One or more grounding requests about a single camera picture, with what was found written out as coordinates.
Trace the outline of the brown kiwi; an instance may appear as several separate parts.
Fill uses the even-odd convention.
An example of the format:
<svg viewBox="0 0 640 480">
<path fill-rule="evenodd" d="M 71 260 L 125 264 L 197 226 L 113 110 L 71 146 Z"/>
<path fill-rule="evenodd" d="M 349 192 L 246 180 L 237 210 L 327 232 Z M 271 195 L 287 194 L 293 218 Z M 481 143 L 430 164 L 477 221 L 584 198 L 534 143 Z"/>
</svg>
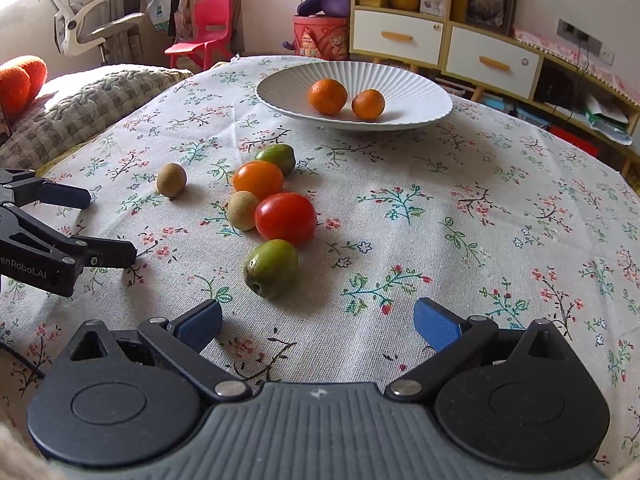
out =
<svg viewBox="0 0 640 480">
<path fill-rule="evenodd" d="M 170 162 L 166 164 L 157 174 L 157 192 L 168 198 L 177 197 L 186 187 L 186 170 L 179 164 Z"/>
<path fill-rule="evenodd" d="M 251 192 L 236 191 L 228 200 L 227 216 L 229 223 L 242 232 L 255 227 L 255 210 L 260 200 Z"/>
</svg>

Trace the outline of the large green jujube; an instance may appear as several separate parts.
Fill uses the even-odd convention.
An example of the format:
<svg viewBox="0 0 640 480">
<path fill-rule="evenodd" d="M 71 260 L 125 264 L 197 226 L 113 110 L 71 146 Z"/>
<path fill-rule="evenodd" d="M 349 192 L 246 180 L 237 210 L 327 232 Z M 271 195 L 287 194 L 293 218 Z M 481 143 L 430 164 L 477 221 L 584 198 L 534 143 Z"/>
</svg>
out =
<svg viewBox="0 0 640 480">
<path fill-rule="evenodd" d="M 257 246 L 243 266 L 245 285 L 262 298 L 284 292 L 298 272 L 298 253 L 287 240 L 268 240 Z"/>
</svg>

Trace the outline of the red tomato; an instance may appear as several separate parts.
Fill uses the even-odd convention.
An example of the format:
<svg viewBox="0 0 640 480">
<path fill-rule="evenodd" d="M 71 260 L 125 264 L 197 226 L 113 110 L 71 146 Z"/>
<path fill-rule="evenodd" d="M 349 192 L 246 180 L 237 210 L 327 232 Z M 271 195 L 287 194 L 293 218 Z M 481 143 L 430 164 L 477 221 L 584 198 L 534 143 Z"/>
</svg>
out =
<svg viewBox="0 0 640 480">
<path fill-rule="evenodd" d="M 314 236 L 317 215 L 308 198 L 297 193 L 273 194 L 256 208 L 255 226 L 265 240 L 286 240 L 294 246 Z"/>
</svg>

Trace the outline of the orange tomato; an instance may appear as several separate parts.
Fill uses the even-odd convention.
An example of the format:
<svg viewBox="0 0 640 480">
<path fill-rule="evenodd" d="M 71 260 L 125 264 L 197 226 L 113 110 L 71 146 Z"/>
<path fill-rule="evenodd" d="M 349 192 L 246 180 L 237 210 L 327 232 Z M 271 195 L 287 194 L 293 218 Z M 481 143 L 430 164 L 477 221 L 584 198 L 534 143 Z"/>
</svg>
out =
<svg viewBox="0 0 640 480">
<path fill-rule="evenodd" d="M 232 185 L 236 192 L 247 191 L 264 200 L 282 191 L 284 175 L 272 162 L 252 160 L 235 170 Z"/>
</svg>

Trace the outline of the small green jujube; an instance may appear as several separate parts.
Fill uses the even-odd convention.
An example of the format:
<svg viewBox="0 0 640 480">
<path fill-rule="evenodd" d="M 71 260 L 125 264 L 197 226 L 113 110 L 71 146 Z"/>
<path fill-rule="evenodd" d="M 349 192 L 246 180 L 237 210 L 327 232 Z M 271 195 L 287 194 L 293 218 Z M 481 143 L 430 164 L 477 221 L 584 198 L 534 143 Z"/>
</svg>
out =
<svg viewBox="0 0 640 480">
<path fill-rule="evenodd" d="M 288 144 L 272 144 L 265 146 L 255 155 L 256 160 L 270 162 L 277 166 L 285 177 L 292 174 L 296 166 L 295 152 Z"/>
</svg>

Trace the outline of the small orange mandarin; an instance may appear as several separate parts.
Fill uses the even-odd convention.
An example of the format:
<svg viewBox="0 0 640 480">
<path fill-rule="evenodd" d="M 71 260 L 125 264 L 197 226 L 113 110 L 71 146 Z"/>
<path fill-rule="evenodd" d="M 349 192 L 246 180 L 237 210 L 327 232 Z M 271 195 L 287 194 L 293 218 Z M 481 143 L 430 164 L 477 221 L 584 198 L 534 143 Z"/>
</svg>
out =
<svg viewBox="0 0 640 480">
<path fill-rule="evenodd" d="M 386 102 L 381 92 L 367 89 L 352 99 L 352 112 L 364 122 L 373 122 L 383 114 L 385 105 Z"/>
</svg>

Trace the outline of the large orange mandarin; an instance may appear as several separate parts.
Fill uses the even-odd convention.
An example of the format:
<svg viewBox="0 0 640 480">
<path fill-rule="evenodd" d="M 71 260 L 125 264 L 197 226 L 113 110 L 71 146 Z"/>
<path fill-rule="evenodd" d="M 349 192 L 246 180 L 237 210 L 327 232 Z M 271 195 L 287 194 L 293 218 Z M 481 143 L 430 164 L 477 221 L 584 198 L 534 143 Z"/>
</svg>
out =
<svg viewBox="0 0 640 480">
<path fill-rule="evenodd" d="M 335 116 L 345 106 L 348 93 L 335 79 L 321 79 L 314 82 L 308 91 L 309 104 L 321 115 Z"/>
</svg>

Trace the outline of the woven sofa blanket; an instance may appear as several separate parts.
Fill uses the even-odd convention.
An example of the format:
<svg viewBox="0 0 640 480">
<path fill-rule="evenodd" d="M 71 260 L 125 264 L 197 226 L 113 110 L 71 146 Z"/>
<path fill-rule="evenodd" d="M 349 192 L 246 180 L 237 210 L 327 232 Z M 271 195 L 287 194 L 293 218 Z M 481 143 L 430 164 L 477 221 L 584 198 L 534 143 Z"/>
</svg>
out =
<svg viewBox="0 0 640 480">
<path fill-rule="evenodd" d="M 191 76 L 178 68 L 115 64 L 52 79 L 10 123 L 1 166 L 38 169 Z"/>
</svg>

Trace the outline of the orange plush cushion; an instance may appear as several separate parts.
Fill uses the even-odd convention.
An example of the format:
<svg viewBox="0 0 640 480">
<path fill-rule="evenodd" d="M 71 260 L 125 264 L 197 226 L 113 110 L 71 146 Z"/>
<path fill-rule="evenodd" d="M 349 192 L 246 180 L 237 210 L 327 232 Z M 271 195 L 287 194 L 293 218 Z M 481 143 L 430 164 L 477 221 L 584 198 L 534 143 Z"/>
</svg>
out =
<svg viewBox="0 0 640 480">
<path fill-rule="evenodd" d="M 35 55 L 22 55 L 1 65 L 1 107 L 14 120 L 39 94 L 48 79 L 48 66 Z"/>
</svg>

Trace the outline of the white office chair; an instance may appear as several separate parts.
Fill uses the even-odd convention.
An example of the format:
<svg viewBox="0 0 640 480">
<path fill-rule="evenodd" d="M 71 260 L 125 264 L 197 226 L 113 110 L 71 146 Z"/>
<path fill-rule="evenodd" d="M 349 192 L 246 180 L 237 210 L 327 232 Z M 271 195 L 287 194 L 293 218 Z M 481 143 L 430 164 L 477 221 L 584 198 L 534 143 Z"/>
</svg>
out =
<svg viewBox="0 0 640 480">
<path fill-rule="evenodd" d="M 131 13 L 85 32 L 86 18 L 96 9 L 114 0 L 90 0 L 87 3 L 72 3 L 72 0 L 49 1 L 55 10 L 53 39 L 58 52 L 72 58 L 98 49 L 102 65 L 113 62 L 107 41 L 139 27 L 144 20 L 143 13 Z"/>
</svg>

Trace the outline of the floral tablecloth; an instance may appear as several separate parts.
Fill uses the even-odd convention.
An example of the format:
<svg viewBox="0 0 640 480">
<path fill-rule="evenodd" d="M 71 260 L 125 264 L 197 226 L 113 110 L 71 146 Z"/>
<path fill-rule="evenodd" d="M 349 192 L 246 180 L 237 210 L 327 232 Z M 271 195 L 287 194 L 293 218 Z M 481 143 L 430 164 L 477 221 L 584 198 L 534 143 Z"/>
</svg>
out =
<svg viewBox="0 0 640 480">
<path fill-rule="evenodd" d="M 78 211 L 35 204 L 66 235 L 134 243 L 126 270 L 87 269 L 62 298 L 1 283 L 1 421 L 25 431 L 26 408 L 88 318 L 115 330 L 174 318 L 215 299 L 224 331 L 206 356 L 253 385 L 385 385 L 433 348 L 414 330 L 430 297 L 502 327 L 548 318 L 603 392 L 611 425 L 605 474 L 639 465 L 639 199 L 614 169 L 527 122 L 455 99 L 441 122 L 348 133 L 259 103 L 258 82 L 296 59 L 244 58 L 193 76 L 104 131 L 50 171 L 85 188 Z M 277 300 L 244 284 L 260 241 L 228 220 L 233 171 L 272 144 L 292 146 L 288 191 L 311 201 L 314 237 Z M 160 168 L 186 170 L 175 198 Z"/>
</svg>

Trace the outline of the red box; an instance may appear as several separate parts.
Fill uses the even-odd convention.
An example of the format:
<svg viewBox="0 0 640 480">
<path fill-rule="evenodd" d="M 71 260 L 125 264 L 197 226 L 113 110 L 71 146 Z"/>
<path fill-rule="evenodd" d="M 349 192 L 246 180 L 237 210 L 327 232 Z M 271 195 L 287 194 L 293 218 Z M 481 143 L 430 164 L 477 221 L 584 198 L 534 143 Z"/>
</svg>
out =
<svg viewBox="0 0 640 480">
<path fill-rule="evenodd" d="M 580 150 L 584 151 L 594 158 L 597 158 L 600 154 L 600 148 L 596 144 L 593 144 L 591 141 L 583 138 L 582 136 L 571 133 L 564 128 L 556 125 L 551 125 L 548 128 L 548 131 L 554 136 L 557 136 L 565 142 L 572 144 L 575 148 L 579 148 Z"/>
</svg>

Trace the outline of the white ribbed plate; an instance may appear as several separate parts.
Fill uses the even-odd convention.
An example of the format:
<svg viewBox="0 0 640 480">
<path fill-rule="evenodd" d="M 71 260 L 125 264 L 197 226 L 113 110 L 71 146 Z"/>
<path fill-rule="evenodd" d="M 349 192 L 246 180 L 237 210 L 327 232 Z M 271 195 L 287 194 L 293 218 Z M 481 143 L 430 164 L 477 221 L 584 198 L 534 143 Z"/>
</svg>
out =
<svg viewBox="0 0 640 480">
<path fill-rule="evenodd" d="M 318 113 L 308 102 L 311 85 L 335 79 L 348 93 L 343 109 L 335 116 Z M 373 122 L 364 122 L 352 112 L 352 99 L 361 91 L 375 89 L 386 105 Z M 401 68 L 367 62 L 318 61 L 278 70 L 257 86 L 262 104 L 291 118 L 345 131 L 392 131 L 424 127 L 445 118 L 454 107 L 449 94 L 438 84 Z"/>
</svg>

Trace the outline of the red plastic chair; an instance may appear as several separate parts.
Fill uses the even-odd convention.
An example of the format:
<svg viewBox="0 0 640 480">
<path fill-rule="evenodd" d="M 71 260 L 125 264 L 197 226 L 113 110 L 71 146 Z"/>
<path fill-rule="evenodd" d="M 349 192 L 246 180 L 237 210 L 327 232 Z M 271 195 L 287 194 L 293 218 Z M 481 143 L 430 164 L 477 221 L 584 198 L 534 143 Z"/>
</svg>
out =
<svg viewBox="0 0 640 480">
<path fill-rule="evenodd" d="M 216 56 L 223 61 L 232 59 L 232 0 L 198 0 L 194 4 L 194 38 L 179 41 L 165 50 L 169 67 L 176 68 L 178 58 L 190 60 L 202 70 L 209 70 L 216 63 Z"/>
</svg>

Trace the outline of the low wooden tv cabinet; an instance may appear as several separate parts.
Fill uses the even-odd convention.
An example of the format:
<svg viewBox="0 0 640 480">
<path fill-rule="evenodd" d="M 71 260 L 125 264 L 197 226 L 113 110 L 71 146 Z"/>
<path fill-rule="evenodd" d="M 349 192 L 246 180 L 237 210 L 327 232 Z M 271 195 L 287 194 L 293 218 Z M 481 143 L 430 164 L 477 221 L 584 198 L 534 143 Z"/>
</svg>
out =
<svg viewBox="0 0 640 480">
<path fill-rule="evenodd" d="M 639 92 L 612 72 L 610 54 L 599 56 L 571 42 L 551 40 L 516 28 L 513 38 L 542 55 L 532 102 L 560 121 L 608 144 L 605 159 L 620 166 L 623 177 L 639 187 Z"/>
</svg>

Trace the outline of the red toy bucket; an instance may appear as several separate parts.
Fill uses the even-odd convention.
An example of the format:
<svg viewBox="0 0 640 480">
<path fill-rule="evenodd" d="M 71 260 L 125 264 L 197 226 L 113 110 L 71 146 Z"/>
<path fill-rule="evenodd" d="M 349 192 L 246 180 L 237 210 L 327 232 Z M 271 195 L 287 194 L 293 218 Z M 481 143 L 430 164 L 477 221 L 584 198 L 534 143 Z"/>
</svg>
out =
<svg viewBox="0 0 640 480">
<path fill-rule="evenodd" d="M 293 18 L 293 43 L 296 55 L 326 61 L 349 59 L 349 19 L 324 14 Z"/>
</svg>

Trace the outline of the wooden shelf cabinet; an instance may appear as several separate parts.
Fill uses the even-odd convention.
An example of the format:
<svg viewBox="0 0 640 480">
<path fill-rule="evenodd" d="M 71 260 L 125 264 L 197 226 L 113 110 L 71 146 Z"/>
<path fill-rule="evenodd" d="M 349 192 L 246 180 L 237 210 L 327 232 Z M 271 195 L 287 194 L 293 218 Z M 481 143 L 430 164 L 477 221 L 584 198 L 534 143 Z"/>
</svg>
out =
<svg viewBox="0 0 640 480">
<path fill-rule="evenodd" d="M 417 72 L 440 74 L 474 87 L 532 102 L 542 55 L 511 36 L 474 27 L 465 19 L 468 0 L 447 0 L 444 16 L 393 9 L 390 0 L 352 0 L 350 46 L 375 63 L 401 62 Z"/>
</svg>

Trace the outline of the yellow pumpkin ornament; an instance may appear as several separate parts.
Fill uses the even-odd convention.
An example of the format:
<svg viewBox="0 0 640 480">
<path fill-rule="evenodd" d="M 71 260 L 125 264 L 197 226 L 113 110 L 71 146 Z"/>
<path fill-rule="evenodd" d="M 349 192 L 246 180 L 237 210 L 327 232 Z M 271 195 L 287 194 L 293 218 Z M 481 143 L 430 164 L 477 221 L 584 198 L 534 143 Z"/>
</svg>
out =
<svg viewBox="0 0 640 480">
<path fill-rule="evenodd" d="M 418 12 L 420 2 L 421 0 L 390 0 L 390 6 L 396 10 Z"/>
</svg>

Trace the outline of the wall power outlet strip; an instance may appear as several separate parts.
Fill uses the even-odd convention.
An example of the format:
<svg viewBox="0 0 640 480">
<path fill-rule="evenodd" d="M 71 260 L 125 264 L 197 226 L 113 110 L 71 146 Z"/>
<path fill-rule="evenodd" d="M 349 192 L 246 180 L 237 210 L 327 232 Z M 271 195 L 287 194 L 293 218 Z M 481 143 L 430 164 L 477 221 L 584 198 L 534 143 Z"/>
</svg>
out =
<svg viewBox="0 0 640 480">
<path fill-rule="evenodd" d="M 562 20 L 562 18 L 559 19 L 558 26 L 556 26 L 556 34 L 565 41 L 576 44 L 576 46 L 580 48 L 586 48 L 590 54 L 599 56 L 601 53 L 602 42 L 600 40 L 588 35 L 569 22 Z"/>
</svg>

